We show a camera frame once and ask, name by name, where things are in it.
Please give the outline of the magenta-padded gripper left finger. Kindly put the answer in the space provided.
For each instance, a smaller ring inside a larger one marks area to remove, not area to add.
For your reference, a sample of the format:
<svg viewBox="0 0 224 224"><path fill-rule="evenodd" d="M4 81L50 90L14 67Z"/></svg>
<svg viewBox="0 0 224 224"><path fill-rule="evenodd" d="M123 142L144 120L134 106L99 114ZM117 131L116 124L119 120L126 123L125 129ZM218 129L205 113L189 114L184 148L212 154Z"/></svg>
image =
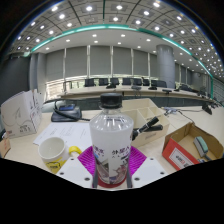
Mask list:
<svg viewBox="0 0 224 224"><path fill-rule="evenodd" d="M70 157L57 176L84 188L96 188L98 175L92 148L87 148L77 158Z"/></svg>

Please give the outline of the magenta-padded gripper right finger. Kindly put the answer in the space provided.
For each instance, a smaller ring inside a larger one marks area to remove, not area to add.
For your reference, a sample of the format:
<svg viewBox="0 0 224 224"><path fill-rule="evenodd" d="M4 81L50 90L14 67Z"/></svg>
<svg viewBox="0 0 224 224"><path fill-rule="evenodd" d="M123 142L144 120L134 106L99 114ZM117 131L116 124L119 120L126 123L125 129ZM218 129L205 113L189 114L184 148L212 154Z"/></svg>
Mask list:
<svg viewBox="0 0 224 224"><path fill-rule="evenodd" d="M146 157L137 148L131 148L126 178L128 188L141 188L166 175L167 172L154 157Z"/></svg>

